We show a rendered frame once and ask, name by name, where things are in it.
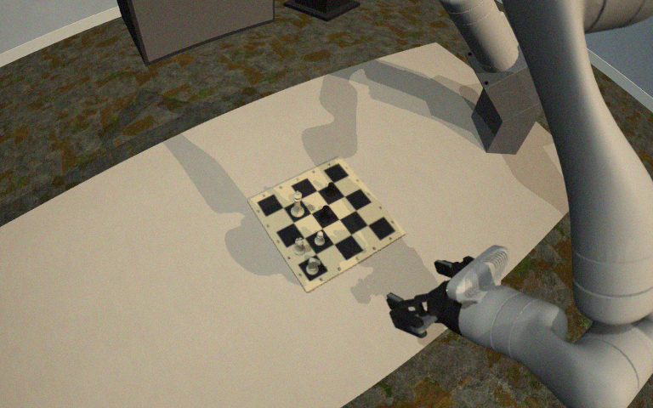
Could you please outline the white knight chess piece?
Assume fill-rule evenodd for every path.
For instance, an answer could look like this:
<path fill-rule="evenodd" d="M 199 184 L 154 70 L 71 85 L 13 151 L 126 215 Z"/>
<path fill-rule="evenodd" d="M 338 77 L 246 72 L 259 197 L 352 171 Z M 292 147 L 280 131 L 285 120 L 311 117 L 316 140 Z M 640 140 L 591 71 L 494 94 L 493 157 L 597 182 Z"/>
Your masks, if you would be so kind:
<path fill-rule="evenodd" d="M 308 264 L 309 264 L 309 267 L 308 267 L 308 265 L 306 267 L 307 273 L 309 275 L 316 275 L 318 273 L 318 270 L 319 270 L 317 265 L 320 265 L 321 261 L 316 259 L 316 258 L 310 258 Z"/>

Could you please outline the white pawn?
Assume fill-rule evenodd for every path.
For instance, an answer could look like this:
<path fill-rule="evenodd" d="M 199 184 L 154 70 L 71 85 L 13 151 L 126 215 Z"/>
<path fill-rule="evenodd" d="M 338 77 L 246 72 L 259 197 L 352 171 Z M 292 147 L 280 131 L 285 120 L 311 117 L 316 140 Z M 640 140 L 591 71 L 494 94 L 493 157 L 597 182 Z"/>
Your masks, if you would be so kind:
<path fill-rule="evenodd" d="M 315 244 L 317 246 L 322 246 L 322 245 L 324 245 L 324 243 L 325 243 L 325 239 L 323 238 L 323 232 L 319 231 L 317 233 L 317 237 L 315 238 Z"/>

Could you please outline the black and cream chessboard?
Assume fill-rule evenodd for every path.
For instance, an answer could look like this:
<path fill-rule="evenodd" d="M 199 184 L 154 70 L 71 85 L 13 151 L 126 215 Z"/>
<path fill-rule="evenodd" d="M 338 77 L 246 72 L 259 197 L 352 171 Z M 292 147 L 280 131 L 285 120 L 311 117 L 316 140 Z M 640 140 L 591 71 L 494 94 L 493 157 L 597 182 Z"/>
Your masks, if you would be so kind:
<path fill-rule="evenodd" d="M 326 195 L 334 183 L 335 195 Z M 304 215 L 295 218 L 293 193 L 301 192 Z M 354 267 L 400 239 L 406 232 L 348 164 L 338 157 L 247 200 L 270 239 L 306 292 Z M 329 223 L 319 220 L 329 206 Z M 325 243 L 315 244 L 319 231 Z M 293 251 L 304 240 L 305 253 Z M 321 261 L 316 275 L 306 271 L 309 258 Z"/>

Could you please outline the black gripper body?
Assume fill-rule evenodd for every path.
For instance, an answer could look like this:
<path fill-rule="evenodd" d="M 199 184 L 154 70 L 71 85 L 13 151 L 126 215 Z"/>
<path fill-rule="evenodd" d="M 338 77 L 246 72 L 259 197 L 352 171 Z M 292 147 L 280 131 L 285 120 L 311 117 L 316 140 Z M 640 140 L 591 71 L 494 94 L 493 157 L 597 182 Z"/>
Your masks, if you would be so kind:
<path fill-rule="evenodd" d="M 445 289 L 446 291 L 446 287 L 449 281 L 450 280 L 443 281 L 438 287 L 436 287 L 429 293 L 441 289 Z M 445 300 L 446 303 L 444 303 Z M 463 303 L 453 301 L 447 296 L 441 300 L 427 302 L 427 312 L 428 315 L 437 316 L 438 320 L 436 320 L 434 323 L 441 323 L 451 331 L 463 337 L 462 333 L 459 330 L 459 324 L 458 324 L 460 309 L 462 305 Z"/>

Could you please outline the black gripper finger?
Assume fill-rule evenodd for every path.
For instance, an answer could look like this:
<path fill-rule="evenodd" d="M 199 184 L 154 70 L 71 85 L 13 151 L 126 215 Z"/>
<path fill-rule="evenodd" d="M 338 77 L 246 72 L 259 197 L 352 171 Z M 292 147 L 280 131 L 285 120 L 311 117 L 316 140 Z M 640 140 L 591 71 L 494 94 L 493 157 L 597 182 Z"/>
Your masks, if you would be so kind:
<path fill-rule="evenodd" d="M 415 298 L 408 300 L 389 293 L 387 294 L 386 301 L 389 308 L 392 309 L 389 315 L 395 328 L 412 334 L 415 337 L 424 338 L 428 334 L 426 329 L 438 320 L 438 318 L 437 316 L 428 315 L 422 303 L 441 300 L 445 297 L 446 291 L 441 289 L 431 293 L 416 295 Z M 415 310 L 409 311 L 409 307 L 414 307 Z"/>
<path fill-rule="evenodd" d="M 461 263 L 459 262 L 452 263 L 446 260 L 441 261 L 438 259 L 434 262 L 434 266 L 439 274 L 452 278 L 454 275 L 456 275 L 460 270 L 462 270 L 473 260 L 474 258 L 470 256 L 463 258 L 463 261 Z"/>

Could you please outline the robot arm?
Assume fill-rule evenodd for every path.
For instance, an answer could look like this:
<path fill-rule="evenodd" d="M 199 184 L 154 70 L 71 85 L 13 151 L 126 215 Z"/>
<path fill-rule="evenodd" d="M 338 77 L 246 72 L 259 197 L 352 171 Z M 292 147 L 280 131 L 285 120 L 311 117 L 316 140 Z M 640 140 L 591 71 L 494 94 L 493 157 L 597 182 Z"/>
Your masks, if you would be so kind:
<path fill-rule="evenodd" d="M 501 284 L 509 253 L 493 245 L 447 285 L 459 330 L 567 408 L 627 408 L 653 373 L 653 181 L 603 100 L 584 34 L 646 20 L 653 0 L 502 0 L 514 33 L 494 0 L 439 1 L 483 70 L 510 68 L 520 45 L 565 181 L 573 297 L 593 321 L 564 342 L 563 309 Z"/>

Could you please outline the white rook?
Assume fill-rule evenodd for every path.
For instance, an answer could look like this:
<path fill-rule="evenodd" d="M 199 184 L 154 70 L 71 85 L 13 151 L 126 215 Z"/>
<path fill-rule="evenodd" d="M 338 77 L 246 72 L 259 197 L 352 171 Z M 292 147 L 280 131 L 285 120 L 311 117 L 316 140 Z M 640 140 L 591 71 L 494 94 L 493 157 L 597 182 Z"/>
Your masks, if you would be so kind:
<path fill-rule="evenodd" d="M 304 240 L 302 238 L 296 239 L 295 244 L 294 253 L 299 256 L 303 255 L 305 253 Z"/>

